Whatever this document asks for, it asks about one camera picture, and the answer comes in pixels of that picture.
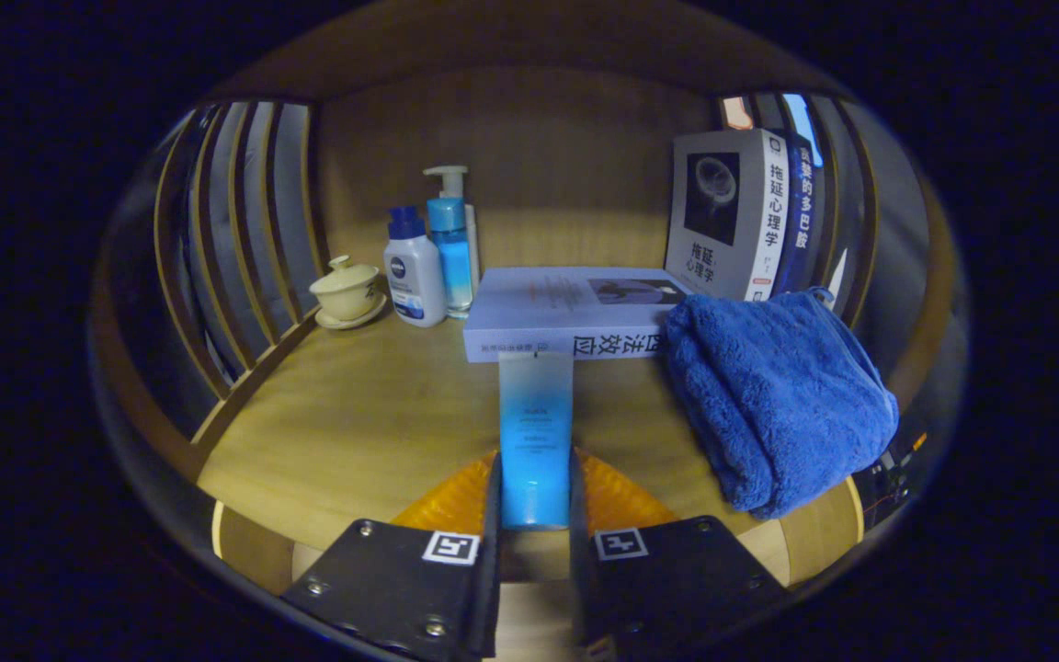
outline black background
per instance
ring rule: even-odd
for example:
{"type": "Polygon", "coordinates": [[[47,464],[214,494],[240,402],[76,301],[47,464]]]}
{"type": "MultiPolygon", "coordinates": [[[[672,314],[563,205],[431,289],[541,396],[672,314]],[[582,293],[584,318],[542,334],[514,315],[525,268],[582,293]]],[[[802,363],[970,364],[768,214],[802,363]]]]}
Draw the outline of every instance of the black background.
{"type": "MultiPolygon", "coordinates": [[[[973,373],[899,535],[717,658],[1059,659],[1059,3],[757,4],[711,8],[844,80],[945,195],[973,373]]],[[[345,7],[0,3],[0,658],[336,658],[199,573],[131,498],[89,399],[84,305],[107,215],[179,110],[345,7]]]]}

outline facial cleanser tube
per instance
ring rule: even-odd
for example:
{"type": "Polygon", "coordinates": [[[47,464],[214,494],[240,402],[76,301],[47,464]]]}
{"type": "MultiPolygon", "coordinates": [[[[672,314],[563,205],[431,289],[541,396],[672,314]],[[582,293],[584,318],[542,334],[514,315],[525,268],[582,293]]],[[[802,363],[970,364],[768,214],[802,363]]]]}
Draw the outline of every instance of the facial cleanser tube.
{"type": "Polygon", "coordinates": [[[501,524],[518,531],[571,522],[575,357],[501,353],[501,524]]]}

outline teacup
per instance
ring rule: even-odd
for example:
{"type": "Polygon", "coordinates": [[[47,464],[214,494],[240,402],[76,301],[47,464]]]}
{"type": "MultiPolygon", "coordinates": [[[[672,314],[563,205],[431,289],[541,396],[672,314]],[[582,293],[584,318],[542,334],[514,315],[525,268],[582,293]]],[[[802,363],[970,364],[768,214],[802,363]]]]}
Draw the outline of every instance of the teacup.
{"type": "Polygon", "coordinates": [[[339,322],[364,316],[378,305],[379,292],[374,286],[379,269],[366,264],[349,264],[349,255],[329,261],[333,271],[310,285],[310,292],[321,303],[327,317],[339,322]]]}

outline wooden floor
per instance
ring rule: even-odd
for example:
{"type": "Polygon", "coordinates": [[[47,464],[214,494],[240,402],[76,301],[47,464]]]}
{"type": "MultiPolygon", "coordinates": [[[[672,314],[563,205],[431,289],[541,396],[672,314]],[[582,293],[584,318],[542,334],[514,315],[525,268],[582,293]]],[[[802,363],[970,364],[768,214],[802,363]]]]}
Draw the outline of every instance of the wooden floor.
{"type": "MultiPolygon", "coordinates": [[[[498,447],[497,364],[467,363],[463,325],[417,328],[388,306],[356,330],[317,328],[236,415],[198,485],[297,540],[303,566],[354,519],[393,519],[498,447]]],[[[678,516],[721,519],[780,582],[818,573],[861,536],[848,484],[768,523],[728,506],[659,361],[576,363],[573,430],[678,516]]]]}

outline folded towel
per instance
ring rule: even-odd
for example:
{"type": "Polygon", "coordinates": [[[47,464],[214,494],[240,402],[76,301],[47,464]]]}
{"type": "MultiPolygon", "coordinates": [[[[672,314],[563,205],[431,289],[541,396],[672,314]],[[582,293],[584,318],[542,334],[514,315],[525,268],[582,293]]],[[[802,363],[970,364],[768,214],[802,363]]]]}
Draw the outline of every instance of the folded towel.
{"type": "Polygon", "coordinates": [[[894,394],[814,288],[769,302],[688,297],[665,319],[674,389],[726,500],[782,517],[885,452],[894,394]]]}

